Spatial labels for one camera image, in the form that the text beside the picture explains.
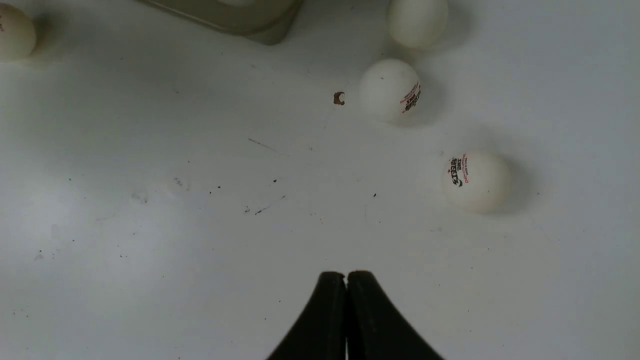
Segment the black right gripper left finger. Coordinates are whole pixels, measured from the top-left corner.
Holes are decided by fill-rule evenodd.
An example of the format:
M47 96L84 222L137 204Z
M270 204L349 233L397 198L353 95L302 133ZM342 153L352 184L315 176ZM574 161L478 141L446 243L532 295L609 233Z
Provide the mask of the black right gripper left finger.
M304 310L268 357L270 360L346 358L345 276L322 272Z

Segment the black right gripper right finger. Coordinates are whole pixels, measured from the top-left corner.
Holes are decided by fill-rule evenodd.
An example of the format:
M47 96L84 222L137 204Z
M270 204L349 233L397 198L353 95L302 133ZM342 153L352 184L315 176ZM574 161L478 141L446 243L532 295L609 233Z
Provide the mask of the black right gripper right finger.
M398 311L370 271L347 276L349 360L441 360Z

